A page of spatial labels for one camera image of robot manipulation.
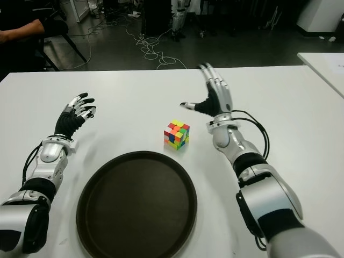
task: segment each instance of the colorful cube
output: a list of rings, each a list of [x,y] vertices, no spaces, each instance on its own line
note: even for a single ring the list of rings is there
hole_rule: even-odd
[[[189,142],[189,132],[189,125],[173,120],[163,131],[164,142],[179,150],[186,142]]]

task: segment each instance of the table surface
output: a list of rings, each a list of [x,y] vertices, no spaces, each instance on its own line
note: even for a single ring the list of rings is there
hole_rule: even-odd
[[[268,161],[297,193],[305,224],[344,255],[343,99],[307,66],[218,71],[230,85],[234,107],[249,111],[267,129]],[[2,200],[19,189],[27,155],[53,133],[64,105],[82,92],[96,99],[97,113],[74,135],[80,148],[68,158],[47,244],[30,257],[87,257],[76,234],[78,197],[104,163],[133,151],[170,156],[193,180],[197,222],[178,257],[266,257],[239,212],[234,171],[207,133],[211,117],[178,106],[205,98],[198,70],[10,74],[0,83]],[[190,143],[178,152],[163,144],[163,129],[174,119],[191,126]],[[241,131],[263,150],[254,126],[243,121]]]
[[[297,56],[344,98],[343,53],[298,53]]]

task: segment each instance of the chair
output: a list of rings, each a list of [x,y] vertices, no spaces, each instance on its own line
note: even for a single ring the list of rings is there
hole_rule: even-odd
[[[35,16],[39,18],[42,22],[45,33],[40,35],[40,44],[37,49],[38,52],[44,57],[44,59],[49,63],[49,65],[55,70],[59,71],[58,67],[49,58],[49,56],[44,52],[44,39],[56,36],[63,36],[64,39],[70,44],[74,51],[81,57],[81,59],[86,62],[86,58],[77,49],[74,42],[67,35],[68,25],[64,22],[67,20],[66,14],[62,11],[60,7],[59,0],[26,0],[27,4],[30,5]],[[63,20],[55,20],[56,16],[60,16]]]

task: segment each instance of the black sleeve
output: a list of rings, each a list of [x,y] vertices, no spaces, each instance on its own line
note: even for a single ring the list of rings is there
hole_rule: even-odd
[[[2,2],[2,30],[13,30],[33,22],[33,11],[24,0],[0,0]]]

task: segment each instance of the round tray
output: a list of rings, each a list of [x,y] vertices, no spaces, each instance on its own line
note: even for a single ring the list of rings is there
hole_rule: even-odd
[[[197,197],[171,158],[133,152],[103,165],[77,207],[80,241],[94,258],[165,258],[176,254],[195,223]]]

